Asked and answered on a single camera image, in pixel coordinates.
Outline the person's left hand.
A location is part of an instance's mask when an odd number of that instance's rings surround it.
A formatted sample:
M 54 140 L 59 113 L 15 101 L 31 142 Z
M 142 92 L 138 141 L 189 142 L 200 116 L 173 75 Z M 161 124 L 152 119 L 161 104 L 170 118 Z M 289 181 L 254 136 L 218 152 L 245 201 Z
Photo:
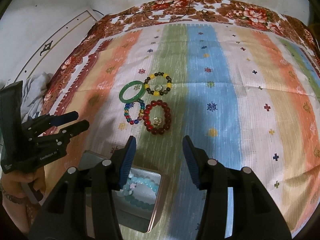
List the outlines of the person's left hand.
M 22 184 L 33 183 L 35 191 L 42 194 L 46 191 L 45 171 L 44 167 L 37 169 L 35 172 L 23 173 L 19 170 L 12 171 L 8 174 L 2 173 L 1 184 L 5 192 L 16 198 L 24 198 L 26 194 L 22 188 Z

